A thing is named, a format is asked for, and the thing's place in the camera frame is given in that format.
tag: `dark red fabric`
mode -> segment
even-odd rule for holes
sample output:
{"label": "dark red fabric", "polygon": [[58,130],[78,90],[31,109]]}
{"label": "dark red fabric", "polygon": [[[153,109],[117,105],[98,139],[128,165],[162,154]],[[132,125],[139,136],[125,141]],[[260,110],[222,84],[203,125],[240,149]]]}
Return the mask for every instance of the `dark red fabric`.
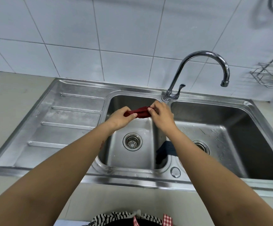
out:
{"label": "dark red fabric", "polygon": [[150,106],[144,106],[141,107],[139,109],[136,110],[132,110],[132,111],[127,111],[124,113],[124,117],[127,117],[131,114],[137,113],[137,117],[136,118],[147,118],[147,117],[151,117],[151,114],[148,112],[148,108]]}

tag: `curved faucet spout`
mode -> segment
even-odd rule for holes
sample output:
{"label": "curved faucet spout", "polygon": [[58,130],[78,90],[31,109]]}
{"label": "curved faucet spout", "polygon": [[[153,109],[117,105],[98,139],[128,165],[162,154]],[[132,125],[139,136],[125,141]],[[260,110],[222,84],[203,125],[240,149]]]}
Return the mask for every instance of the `curved faucet spout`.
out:
{"label": "curved faucet spout", "polygon": [[165,96],[162,97],[162,100],[164,102],[169,102],[171,99],[172,100],[177,100],[178,99],[178,97],[180,95],[180,90],[182,88],[181,87],[182,85],[180,85],[180,89],[175,95],[172,94],[173,87],[174,87],[174,85],[175,85],[175,83],[176,83],[176,81],[177,81],[177,79],[178,79],[178,77],[180,75],[180,72],[182,71],[184,65],[186,64],[186,62],[188,62],[190,59],[192,59],[192,58],[194,58],[196,56],[208,56],[208,57],[211,57],[214,60],[216,60],[221,65],[222,70],[223,70],[223,80],[221,81],[220,86],[227,87],[229,85],[230,69],[229,69],[229,66],[228,66],[227,62],[219,54],[217,54],[215,52],[212,52],[212,51],[196,51],[196,52],[193,52],[193,53],[189,54],[180,63],[169,89],[167,90]]}

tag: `red and white checkered fabric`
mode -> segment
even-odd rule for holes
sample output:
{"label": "red and white checkered fabric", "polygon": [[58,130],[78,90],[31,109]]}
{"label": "red and white checkered fabric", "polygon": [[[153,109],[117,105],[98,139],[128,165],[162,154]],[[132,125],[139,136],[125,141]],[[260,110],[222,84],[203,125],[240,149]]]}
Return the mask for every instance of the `red and white checkered fabric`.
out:
{"label": "red and white checkered fabric", "polygon": [[[139,226],[139,224],[136,220],[136,216],[134,216],[134,218],[133,218],[133,226]],[[164,214],[163,226],[173,226],[172,217],[169,217],[168,215]]]}
{"label": "red and white checkered fabric", "polygon": [[164,214],[163,226],[173,226],[172,217],[169,217],[168,215]]}

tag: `metal wire basket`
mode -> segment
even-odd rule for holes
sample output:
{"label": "metal wire basket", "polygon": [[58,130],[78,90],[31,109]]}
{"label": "metal wire basket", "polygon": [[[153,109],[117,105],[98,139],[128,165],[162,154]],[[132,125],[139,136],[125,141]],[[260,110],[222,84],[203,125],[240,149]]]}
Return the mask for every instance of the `metal wire basket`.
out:
{"label": "metal wire basket", "polygon": [[273,64],[259,63],[259,65],[261,67],[251,71],[251,75],[259,84],[273,88]]}

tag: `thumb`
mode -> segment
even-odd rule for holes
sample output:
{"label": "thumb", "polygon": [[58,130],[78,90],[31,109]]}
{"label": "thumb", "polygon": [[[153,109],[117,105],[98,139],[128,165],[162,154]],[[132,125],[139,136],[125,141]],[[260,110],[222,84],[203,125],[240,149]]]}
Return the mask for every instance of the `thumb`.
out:
{"label": "thumb", "polygon": [[156,116],[158,116],[158,114],[155,112],[155,110],[153,108],[148,108],[148,112],[151,114],[151,116],[153,118],[155,118]]}
{"label": "thumb", "polygon": [[127,116],[126,119],[128,120],[128,122],[130,122],[136,117],[137,117],[137,113],[133,113],[133,114],[130,114],[129,116]]}

